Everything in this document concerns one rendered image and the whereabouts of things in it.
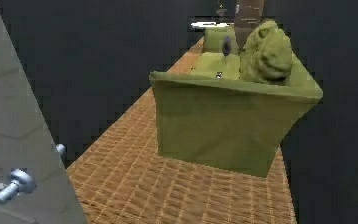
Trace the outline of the white table top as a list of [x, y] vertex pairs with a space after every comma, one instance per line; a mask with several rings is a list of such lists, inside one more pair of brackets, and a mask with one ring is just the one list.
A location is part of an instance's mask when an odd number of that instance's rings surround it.
[[191, 27], [195, 29], [205, 29], [205, 28], [225, 28], [229, 27], [229, 23], [218, 23], [215, 21], [198, 21], [191, 23]]

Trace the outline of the green sofa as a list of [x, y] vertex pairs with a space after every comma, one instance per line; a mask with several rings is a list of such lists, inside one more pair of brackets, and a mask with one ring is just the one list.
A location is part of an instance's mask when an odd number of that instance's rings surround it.
[[[231, 39], [225, 57], [222, 44]], [[323, 91], [292, 49], [290, 77], [280, 84], [240, 79], [233, 28], [208, 28], [202, 52], [186, 74], [149, 75], [163, 157], [265, 177], [292, 127]], [[222, 72], [222, 78], [216, 78]]]

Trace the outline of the grey room door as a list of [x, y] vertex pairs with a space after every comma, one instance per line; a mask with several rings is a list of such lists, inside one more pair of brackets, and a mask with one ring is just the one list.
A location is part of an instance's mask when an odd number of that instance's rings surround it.
[[20, 169], [36, 183], [0, 204], [0, 224], [88, 224], [0, 12], [0, 190]]

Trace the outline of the dark purple oval object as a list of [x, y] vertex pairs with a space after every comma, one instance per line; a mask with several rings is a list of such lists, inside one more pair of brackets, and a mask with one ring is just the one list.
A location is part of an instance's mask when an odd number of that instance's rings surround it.
[[225, 36], [222, 44], [222, 52], [227, 57], [231, 52], [231, 39], [229, 36]]

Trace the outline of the green sofa cushion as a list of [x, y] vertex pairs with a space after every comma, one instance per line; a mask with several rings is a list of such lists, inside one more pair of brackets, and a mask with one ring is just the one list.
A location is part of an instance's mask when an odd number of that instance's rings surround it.
[[280, 84], [292, 70], [290, 38], [275, 20], [267, 19], [248, 35], [240, 54], [240, 79]]

